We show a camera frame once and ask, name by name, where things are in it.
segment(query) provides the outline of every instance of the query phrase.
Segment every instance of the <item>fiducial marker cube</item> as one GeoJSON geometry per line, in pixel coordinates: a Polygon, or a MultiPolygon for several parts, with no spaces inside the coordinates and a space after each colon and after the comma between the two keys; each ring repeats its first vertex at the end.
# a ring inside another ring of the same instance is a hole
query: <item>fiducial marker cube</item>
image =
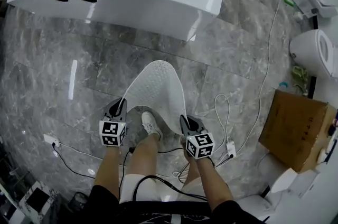
{"type": "Polygon", "coordinates": [[[120,147],[126,136],[126,123],[101,120],[99,134],[102,145],[120,147]]]}
{"type": "Polygon", "coordinates": [[[204,158],[213,154],[215,140],[211,133],[189,136],[185,148],[195,159],[204,158]]]}

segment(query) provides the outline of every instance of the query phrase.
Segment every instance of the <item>green object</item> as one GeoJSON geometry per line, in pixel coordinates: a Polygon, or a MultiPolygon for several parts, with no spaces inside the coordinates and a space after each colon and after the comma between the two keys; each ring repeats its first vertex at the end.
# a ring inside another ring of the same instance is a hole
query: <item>green object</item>
{"type": "Polygon", "coordinates": [[[293,0],[284,0],[284,2],[285,2],[286,4],[288,4],[288,5],[292,6],[292,7],[294,7],[294,6],[295,6],[295,3],[294,3],[294,1],[293,1],[293,0]]]}
{"type": "Polygon", "coordinates": [[[308,72],[305,68],[300,66],[293,66],[291,70],[291,74],[293,77],[294,87],[299,87],[303,95],[307,95],[307,79],[308,79],[308,72]]]}

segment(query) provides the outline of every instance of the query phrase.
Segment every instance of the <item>black shirt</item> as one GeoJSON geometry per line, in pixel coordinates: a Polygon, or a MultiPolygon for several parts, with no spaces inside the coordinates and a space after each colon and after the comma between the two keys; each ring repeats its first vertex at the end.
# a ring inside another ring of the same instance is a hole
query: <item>black shirt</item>
{"type": "Polygon", "coordinates": [[[119,204],[103,186],[95,185],[80,214],[85,223],[262,223],[243,211],[234,201],[226,201],[213,212],[207,202],[131,201],[119,204]]]}

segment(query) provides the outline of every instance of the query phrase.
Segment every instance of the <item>white shorts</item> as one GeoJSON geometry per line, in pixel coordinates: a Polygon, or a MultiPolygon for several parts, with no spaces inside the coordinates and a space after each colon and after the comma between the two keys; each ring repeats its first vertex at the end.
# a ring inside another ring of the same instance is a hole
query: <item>white shorts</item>
{"type": "MultiPolygon", "coordinates": [[[[127,174],[122,182],[122,190],[120,194],[120,203],[132,201],[133,194],[137,183],[144,178],[140,174],[127,174]]],[[[181,191],[188,194],[197,194],[205,197],[201,178],[191,181],[186,186],[182,187],[181,191]]],[[[137,201],[162,201],[159,192],[157,191],[156,182],[149,178],[143,181],[137,189],[137,201]]],[[[200,199],[179,194],[176,201],[202,201],[200,199]]]]}

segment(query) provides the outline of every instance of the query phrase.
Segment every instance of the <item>white cable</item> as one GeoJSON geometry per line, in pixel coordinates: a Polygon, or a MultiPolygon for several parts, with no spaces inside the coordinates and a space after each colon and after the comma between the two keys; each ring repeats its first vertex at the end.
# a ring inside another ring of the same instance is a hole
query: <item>white cable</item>
{"type": "Polygon", "coordinates": [[[229,102],[229,99],[228,99],[228,97],[227,97],[226,95],[224,95],[224,94],[218,94],[218,95],[216,95],[213,104],[214,104],[214,106],[215,106],[215,112],[216,112],[216,115],[217,115],[217,119],[218,119],[218,121],[220,122],[220,124],[221,124],[221,126],[222,126],[222,128],[223,128],[223,132],[224,132],[223,142],[222,142],[221,145],[218,146],[218,148],[214,151],[214,153],[215,153],[216,151],[218,151],[218,149],[219,149],[220,147],[223,146],[223,144],[224,144],[226,141],[227,141],[227,143],[229,142],[229,138],[228,138],[228,121],[229,121],[229,117],[230,117],[230,102],[229,102]],[[224,125],[223,125],[223,123],[222,123],[220,117],[218,116],[218,112],[217,112],[217,108],[216,108],[216,100],[217,100],[217,97],[219,97],[219,96],[224,96],[224,97],[226,98],[227,102],[228,102],[229,110],[228,110],[228,116],[227,116],[226,127],[224,127],[224,125]]]}
{"type": "Polygon", "coordinates": [[[271,30],[270,30],[270,33],[269,33],[269,42],[268,42],[268,51],[269,51],[269,56],[268,56],[268,66],[266,68],[266,73],[265,73],[265,76],[264,76],[264,80],[263,80],[263,83],[262,83],[262,86],[260,87],[260,90],[259,90],[259,95],[258,95],[258,102],[259,102],[259,109],[258,109],[258,115],[257,115],[257,118],[256,118],[256,121],[255,123],[253,124],[253,127],[249,133],[249,135],[247,136],[247,138],[245,139],[244,143],[242,144],[242,146],[238,149],[238,151],[236,153],[239,153],[239,151],[244,147],[244,145],[246,144],[248,138],[250,137],[253,129],[255,128],[256,124],[257,124],[257,121],[259,119],[259,116],[260,116],[260,110],[261,110],[261,99],[260,99],[260,95],[262,93],[262,89],[263,89],[263,86],[264,86],[264,83],[266,81],[266,78],[268,76],[268,71],[269,71],[269,65],[270,65],[270,42],[271,42],[271,34],[272,34],[272,31],[273,31],[273,28],[274,28],[274,23],[275,23],[275,19],[276,19],[276,16],[277,16],[277,13],[278,13],[278,9],[279,9],[279,5],[280,5],[280,2],[281,0],[279,0],[278,2],[278,5],[277,5],[277,9],[276,9],[276,12],[275,12],[275,15],[274,15],[274,19],[273,19],[273,23],[271,25],[271,30]]]}
{"type": "MultiPolygon", "coordinates": [[[[70,149],[72,149],[72,150],[74,150],[74,151],[76,151],[76,152],[78,152],[78,153],[80,153],[80,154],[85,154],[85,155],[94,157],[94,158],[96,158],[96,159],[103,160],[102,158],[99,158],[99,157],[93,156],[93,155],[91,155],[91,154],[87,154],[87,153],[85,153],[85,152],[79,151],[79,150],[77,150],[77,149],[75,149],[75,148],[73,148],[73,147],[71,147],[71,146],[68,146],[68,145],[66,145],[66,144],[63,144],[63,143],[61,143],[61,142],[59,142],[59,144],[61,144],[61,145],[64,146],[64,147],[70,148],[70,149]]],[[[170,176],[165,176],[165,175],[161,175],[161,174],[157,174],[157,175],[158,175],[158,176],[161,176],[161,177],[164,177],[164,178],[169,178],[169,179],[175,178],[175,177],[173,177],[173,176],[170,177],[170,176]]]]}
{"type": "Polygon", "coordinates": [[[73,149],[74,151],[76,151],[76,152],[78,152],[78,153],[80,153],[80,154],[85,154],[85,155],[88,155],[88,156],[91,156],[91,157],[94,157],[94,158],[96,158],[96,159],[100,159],[100,160],[103,160],[103,159],[101,159],[101,158],[99,158],[99,157],[96,157],[96,156],[93,156],[93,155],[91,155],[91,154],[87,154],[87,153],[85,153],[85,152],[82,152],[82,151],[79,151],[79,150],[76,150],[75,148],[73,148],[73,147],[71,147],[71,146],[68,146],[68,145],[66,145],[66,144],[63,144],[63,143],[61,143],[61,142],[59,142],[62,146],[64,146],[64,147],[67,147],[67,148],[71,148],[71,149],[73,149]]]}

